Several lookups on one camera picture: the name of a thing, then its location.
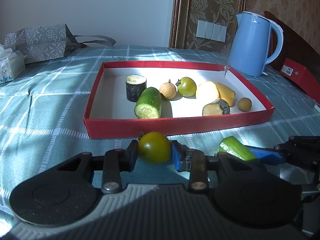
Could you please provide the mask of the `yellow mango piece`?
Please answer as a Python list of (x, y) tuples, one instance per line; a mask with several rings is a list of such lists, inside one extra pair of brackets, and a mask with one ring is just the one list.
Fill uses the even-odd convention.
[(236, 96), (235, 91), (221, 83), (216, 82), (215, 84), (217, 86), (217, 90), (219, 91), (220, 99), (225, 100), (229, 107), (233, 107)]

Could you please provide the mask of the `dark-skinned cut eggplant piece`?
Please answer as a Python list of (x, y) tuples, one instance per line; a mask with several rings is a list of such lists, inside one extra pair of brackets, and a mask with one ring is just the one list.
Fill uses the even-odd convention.
[(223, 99), (206, 104), (202, 109), (202, 116), (226, 115), (230, 113), (229, 104)]

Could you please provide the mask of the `white wall switch panel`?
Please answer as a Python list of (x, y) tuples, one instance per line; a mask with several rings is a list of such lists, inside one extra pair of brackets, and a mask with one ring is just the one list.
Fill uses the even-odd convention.
[(212, 41), (225, 42), (227, 27), (212, 22), (198, 20), (195, 36)]

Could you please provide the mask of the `ornate wooden wall frame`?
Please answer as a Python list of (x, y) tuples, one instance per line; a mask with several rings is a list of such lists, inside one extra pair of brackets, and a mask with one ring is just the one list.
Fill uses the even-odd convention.
[[(169, 46), (228, 55), (237, 29), (236, 14), (243, 12), (246, 0), (174, 0)], [(196, 37), (199, 20), (227, 27), (226, 41)]]

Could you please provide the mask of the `green tomato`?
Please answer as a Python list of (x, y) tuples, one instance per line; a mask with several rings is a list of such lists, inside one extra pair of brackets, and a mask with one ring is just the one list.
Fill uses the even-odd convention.
[(196, 93), (196, 83), (189, 77), (183, 77), (176, 82), (177, 90), (183, 97), (191, 97)]
[(139, 156), (150, 164), (162, 164), (171, 158), (171, 143), (159, 132), (149, 132), (140, 137)]

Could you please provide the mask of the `light blue electric kettle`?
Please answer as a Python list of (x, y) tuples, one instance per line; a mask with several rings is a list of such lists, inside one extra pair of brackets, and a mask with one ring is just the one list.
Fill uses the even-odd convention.
[[(273, 20), (249, 11), (236, 14), (236, 19), (238, 28), (227, 64), (242, 73), (259, 77), (265, 66), (279, 56), (284, 43), (283, 29)], [(276, 33), (277, 45), (268, 56), (271, 31)]]

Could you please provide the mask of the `green cucumber half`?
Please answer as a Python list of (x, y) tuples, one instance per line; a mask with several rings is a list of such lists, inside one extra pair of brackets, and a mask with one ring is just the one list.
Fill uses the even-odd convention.
[(158, 119), (161, 117), (161, 110), (161, 93), (154, 87), (149, 87), (142, 92), (134, 109), (138, 119)]
[(257, 159), (257, 157), (245, 145), (233, 136), (226, 137), (219, 143), (218, 153), (220, 152), (229, 153), (244, 161)]

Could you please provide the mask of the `green cucumber half in box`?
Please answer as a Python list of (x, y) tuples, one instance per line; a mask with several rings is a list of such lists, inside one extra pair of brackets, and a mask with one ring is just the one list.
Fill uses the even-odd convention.
[(134, 109), (138, 119), (158, 119), (161, 117), (161, 110), (161, 93), (154, 87), (149, 87), (142, 92)]

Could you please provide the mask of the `dark cut cucumber stub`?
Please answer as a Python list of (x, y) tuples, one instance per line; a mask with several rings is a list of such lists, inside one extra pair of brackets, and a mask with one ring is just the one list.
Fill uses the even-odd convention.
[(147, 79), (144, 76), (131, 74), (126, 76), (126, 98), (137, 102), (142, 92), (146, 89)]

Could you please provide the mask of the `white tissue pack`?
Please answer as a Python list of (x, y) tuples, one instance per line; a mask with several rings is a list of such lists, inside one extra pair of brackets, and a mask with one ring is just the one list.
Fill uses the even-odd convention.
[(24, 57), (20, 51), (4, 49), (2, 45), (0, 51), (0, 83), (10, 82), (25, 70)]

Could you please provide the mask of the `dark wooden headboard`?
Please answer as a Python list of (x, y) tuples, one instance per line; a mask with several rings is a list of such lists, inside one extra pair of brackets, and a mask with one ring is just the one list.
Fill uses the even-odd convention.
[(319, 78), (319, 53), (308, 42), (300, 37), (285, 23), (281, 22), (269, 11), (264, 12), (265, 17), (281, 26), (284, 32), (284, 43), (279, 56), (270, 63), (275, 70), (280, 71), (286, 58), (306, 67), (314, 77)]

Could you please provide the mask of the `pale yellow mango slice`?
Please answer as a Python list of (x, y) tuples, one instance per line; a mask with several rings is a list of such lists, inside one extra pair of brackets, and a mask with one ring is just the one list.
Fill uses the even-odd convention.
[(213, 81), (206, 81), (197, 87), (195, 96), (199, 102), (206, 105), (219, 99), (220, 93), (217, 85)]

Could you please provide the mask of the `grey patterned gift bag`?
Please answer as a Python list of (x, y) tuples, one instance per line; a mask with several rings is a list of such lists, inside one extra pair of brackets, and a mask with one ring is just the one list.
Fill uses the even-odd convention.
[(89, 43), (112, 47), (116, 40), (104, 35), (91, 35), (91, 40), (78, 42), (67, 24), (42, 25), (8, 33), (4, 48), (20, 51), (26, 64), (66, 57), (75, 49), (86, 48)]

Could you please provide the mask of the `red shallow cardboard box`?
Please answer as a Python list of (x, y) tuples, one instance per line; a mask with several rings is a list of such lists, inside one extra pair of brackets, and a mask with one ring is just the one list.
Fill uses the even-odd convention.
[[(163, 83), (183, 77), (197, 86), (213, 81), (235, 91), (231, 112), (221, 116), (202, 116), (204, 103), (196, 96), (185, 98), (177, 93), (171, 100), (162, 99), (159, 119), (138, 119), (135, 103), (126, 98), (126, 76), (146, 77), (147, 87), (159, 89)], [(249, 98), (249, 112), (238, 109), (238, 101)], [(270, 120), (275, 107), (246, 78), (222, 64), (175, 61), (103, 62), (93, 83), (84, 111), (84, 124), (91, 139), (133, 138), (140, 133), (157, 131), (164, 135), (209, 132), (264, 123)]]

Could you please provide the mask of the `red box at right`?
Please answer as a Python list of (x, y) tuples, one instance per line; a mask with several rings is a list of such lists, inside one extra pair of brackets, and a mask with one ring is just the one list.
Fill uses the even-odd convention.
[(315, 99), (316, 102), (319, 103), (319, 82), (306, 67), (286, 58), (280, 70), (280, 74), (291, 80), (308, 96)]

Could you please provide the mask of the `small brown longan right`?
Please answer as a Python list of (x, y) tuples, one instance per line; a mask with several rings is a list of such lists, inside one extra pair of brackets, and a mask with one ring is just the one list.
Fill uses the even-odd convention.
[(238, 101), (238, 109), (242, 112), (249, 112), (252, 108), (252, 101), (249, 98), (241, 98)]

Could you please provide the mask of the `brown longan fruit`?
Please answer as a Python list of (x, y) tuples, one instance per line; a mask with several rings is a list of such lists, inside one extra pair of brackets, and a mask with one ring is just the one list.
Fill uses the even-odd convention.
[(176, 96), (176, 87), (171, 81), (169, 80), (166, 83), (163, 83), (160, 88), (159, 92), (163, 95), (163, 97), (167, 100), (171, 100)]

